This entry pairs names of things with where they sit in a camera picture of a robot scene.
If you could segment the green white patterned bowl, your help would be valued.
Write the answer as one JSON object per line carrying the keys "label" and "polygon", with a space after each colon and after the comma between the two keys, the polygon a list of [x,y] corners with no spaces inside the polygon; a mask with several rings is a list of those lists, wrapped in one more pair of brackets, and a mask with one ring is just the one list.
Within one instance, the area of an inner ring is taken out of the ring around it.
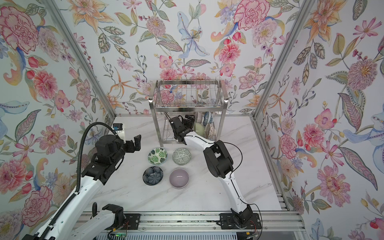
{"label": "green white patterned bowl", "polygon": [[178,148],[173,152],[172,159],[175,164],[183,166],[191,161],[192,154],[186,148]]}

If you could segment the brown white patterned bowl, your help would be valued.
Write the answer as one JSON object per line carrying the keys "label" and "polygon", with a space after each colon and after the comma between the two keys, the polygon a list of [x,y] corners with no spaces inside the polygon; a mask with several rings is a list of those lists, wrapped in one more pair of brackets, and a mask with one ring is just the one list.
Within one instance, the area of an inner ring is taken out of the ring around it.
{"label": "brown white patterned bowl", "polygon": [[207,123],[205,127],[205,137],[210,140],[216,137],[216,129],[214,125]]}

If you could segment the green leaf pattern bowl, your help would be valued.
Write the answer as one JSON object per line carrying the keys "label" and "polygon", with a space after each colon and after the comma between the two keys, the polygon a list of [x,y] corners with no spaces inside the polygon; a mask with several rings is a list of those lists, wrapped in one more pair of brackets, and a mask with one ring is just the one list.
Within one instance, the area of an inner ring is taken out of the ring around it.
{"label": "green leaf pattern bowl", "polygon": [[152,165],[161,165],[168,158],[168,152],[164,148],[155,148],[148,154],[148,161]]}

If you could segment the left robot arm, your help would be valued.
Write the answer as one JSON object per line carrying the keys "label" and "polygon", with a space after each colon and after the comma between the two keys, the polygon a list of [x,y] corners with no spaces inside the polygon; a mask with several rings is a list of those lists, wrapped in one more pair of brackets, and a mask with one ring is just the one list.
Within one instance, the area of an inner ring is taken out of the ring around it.
{"label": "left robot arm", "polygon": [[81,227],[74,229],[79,217],[96,193],[120,167],[127,153],[141,150],[142,136],[124,141],[117,135],[105,135],[96,143],[96,153],[81,173],[75,190],[60,206],[56,214],[34,235],[25,240],[92,240],[105,229],[116,230],[126,225],[121,206],[107,204]]}

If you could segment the blue floral bowl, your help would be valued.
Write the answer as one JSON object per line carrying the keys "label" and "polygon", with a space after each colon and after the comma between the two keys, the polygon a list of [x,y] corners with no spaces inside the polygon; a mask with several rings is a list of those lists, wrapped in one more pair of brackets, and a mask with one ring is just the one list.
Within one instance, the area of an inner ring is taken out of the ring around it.
{"label": "blue floral bowl", "polygon": [[214,122],[214,116],[212,112],[205,112],[203,117],[203,126],[212,124]]}

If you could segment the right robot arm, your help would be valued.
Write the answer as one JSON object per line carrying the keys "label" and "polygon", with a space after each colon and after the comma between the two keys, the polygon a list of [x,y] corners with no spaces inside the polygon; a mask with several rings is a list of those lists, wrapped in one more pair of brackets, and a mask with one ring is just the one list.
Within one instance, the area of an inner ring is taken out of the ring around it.
{"label": "right robot arm", "polygon": [[252,204],[246,203],[235,179],[234,161],[226,147],[220,140],[211,141],[198,135],[193,129],[194,116],[170,117],[165,114],[174,133],[174,139],[189,147],[194,147],[203,152],[209,172],[217,178],[224,187],[231,206],[230,224],[245,229],[253,225],[255,230],[263,229],[261,211],[254,213]]}

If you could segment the purple ribbed bowl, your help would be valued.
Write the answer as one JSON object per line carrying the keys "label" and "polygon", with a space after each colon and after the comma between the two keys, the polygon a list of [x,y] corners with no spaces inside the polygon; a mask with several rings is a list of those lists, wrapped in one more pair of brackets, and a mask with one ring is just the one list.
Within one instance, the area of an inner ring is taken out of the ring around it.
{"label": "purple ribbed bowl", "polygon": [[201,124],[204,120],[204,113],[202,112],[195,112],[195,123]]}

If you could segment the light green bowl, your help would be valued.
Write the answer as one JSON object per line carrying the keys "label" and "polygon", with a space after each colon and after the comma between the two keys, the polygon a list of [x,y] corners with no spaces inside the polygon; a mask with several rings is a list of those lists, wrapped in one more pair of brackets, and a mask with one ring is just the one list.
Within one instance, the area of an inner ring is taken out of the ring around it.
{"label": "light green bowl", "polygon": [[195,123],[195,132],[201,136],[201,137],[205,137],[205,127],[200,124],[200,123]]}

